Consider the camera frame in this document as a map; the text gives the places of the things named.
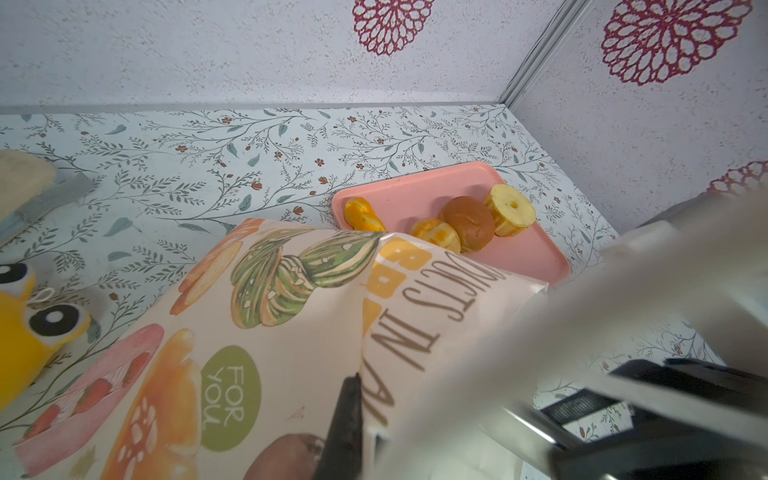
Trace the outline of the small round glazed bun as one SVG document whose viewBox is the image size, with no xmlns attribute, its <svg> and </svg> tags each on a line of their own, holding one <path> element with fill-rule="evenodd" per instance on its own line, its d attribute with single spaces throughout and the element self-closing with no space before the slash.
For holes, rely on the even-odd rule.
<svg viewBox="0 0 768 480">
<path fill-rule="evenodd" d="M 410 235 L 456 254 L 462 249 L 457 231 L 437 218 L 418 220 L 411 228 Z"/>
</svg>

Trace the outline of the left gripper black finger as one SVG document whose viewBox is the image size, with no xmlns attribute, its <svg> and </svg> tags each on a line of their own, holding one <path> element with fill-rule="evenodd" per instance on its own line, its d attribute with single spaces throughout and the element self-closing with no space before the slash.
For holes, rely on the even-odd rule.
<svg viewBox="0 0 768 480">
<path fill-rule="evenodd" d="M 362 384 L 344 379 L 314 480 L 355 480 L 363 468 Z"/>
</svg>

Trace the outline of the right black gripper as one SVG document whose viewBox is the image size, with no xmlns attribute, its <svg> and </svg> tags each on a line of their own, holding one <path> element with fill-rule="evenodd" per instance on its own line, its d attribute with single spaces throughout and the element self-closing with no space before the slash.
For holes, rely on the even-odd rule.
<svg viewBox="0 0 768 480">
<path fill-rule="evenodd" d="M 613 375 L 713 400 L 750 413 L 767 411 L 764 377 L 701 360 L 670 358 L 663 364 L 632 360 Z M 764 479 L 767 452 L 668 415 L 636 407 L 631 429 L 585 443 L 566 425 L 605 410 L 617 399 L 582 389 L 542 411 L 557 427 L 549 456 L 555 479 Z"/>
</svg>

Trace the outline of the long twisted fake bread stick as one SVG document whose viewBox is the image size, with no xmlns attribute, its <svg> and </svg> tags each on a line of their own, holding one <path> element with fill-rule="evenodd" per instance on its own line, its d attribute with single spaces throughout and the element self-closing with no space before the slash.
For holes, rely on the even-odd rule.
<svg viewBox="0 0 768 480">
<path fill-rule="evenodd" d="M 376 215 L 371 204 L 362 197 L 353 197 L 346 202 L 344 219 L 355 231 L 386 231 L 386 226 Z"/>
</svg>

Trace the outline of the round orange fake bun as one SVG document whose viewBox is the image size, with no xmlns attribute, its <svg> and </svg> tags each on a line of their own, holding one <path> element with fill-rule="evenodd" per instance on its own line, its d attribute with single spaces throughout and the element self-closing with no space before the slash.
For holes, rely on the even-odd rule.
<svg viewBox="0 0 768 480">
<path fill-rule="evenodd" d="M 457 232 L 462 253 L 482 250 L 495 236 L 495 221 L 490 211 L 469 196 L 450 200 L 439 212 L 438 219 Z"/>
</svg>

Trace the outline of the yellow plush toy red dress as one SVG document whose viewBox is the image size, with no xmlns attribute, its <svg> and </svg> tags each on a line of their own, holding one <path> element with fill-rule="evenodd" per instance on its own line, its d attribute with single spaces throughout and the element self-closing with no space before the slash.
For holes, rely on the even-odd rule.
<svg viewBox="0 0 768 480">
<path fill-rule="evenodd" d="M 7 408 L 40 375 L 64 345 L 91 324 L 87 311 L 58 303 L 30 305 L 35 272 L 25 263 L 1 266 L 1 407 Z"/>
</svg>

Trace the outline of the yellow ring-shaped fake bread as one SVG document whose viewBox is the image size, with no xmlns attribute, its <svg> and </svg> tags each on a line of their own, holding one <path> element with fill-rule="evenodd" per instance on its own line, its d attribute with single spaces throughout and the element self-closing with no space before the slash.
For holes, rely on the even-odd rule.
<svg viewBox="0 0 768 480">
<path fill-rule="evenodd" d="M 522 233 L 537 220 L 528 198 L 507 184 L 494 185 L 483 200 L 494 220 L 495 234 L 510 237 Z"/>
</svg>

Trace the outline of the white paper bag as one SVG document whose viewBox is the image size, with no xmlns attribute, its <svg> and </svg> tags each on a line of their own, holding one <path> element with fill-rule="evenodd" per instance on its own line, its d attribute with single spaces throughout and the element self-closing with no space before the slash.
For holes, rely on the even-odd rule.
<svg viewBox="0 0 768 480">
<path fill-rule="evenodd" d="M 345 378 L 375 478 L 603 341 L 712 301 L 767 266 L 767 195 L 713 205 L 646 250 L 550 290 L 417 238 L 248 220 L 149 310 L 64 345 L 1 407 L 5 479 L 239 478 L 326 436 Z"/>
</svg>

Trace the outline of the steel tongs cream tips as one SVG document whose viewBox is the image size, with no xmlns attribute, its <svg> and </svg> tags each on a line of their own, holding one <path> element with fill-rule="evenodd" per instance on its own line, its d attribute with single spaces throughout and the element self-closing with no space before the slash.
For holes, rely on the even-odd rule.
<svg viewBox="0 0 768 480">
<path fill-rule="evenodd" d="M 552 479 L 558 479 L 554 455 L 583 442 L 547 415 L 527 405 L 492 409 L 481 430 L 505 449 Z"/>
</svg>

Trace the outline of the pink plastic tray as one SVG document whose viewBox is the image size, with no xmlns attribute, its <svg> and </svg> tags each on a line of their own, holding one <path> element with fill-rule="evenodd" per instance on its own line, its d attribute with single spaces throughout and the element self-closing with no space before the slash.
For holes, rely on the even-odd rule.
<svg viewBox="0 0 768 480">
<path fill-rule="evenodd" d="M 407 234 L 416 221 L 437 216 L 452 198 L 471 196 L 480 201 L 494 185 L 503 182 L 486 163 L 457 164 L 342 189 L 333 196 L 332 212 L 338 227 L 348 230 L 344 207 L 348 200 L 361 197 L 390 232 Z M 470 258 L 552 286 L 571 274 L 566 256 L 538 223 L 512 237 L 496 236 Z"/>
</svg>

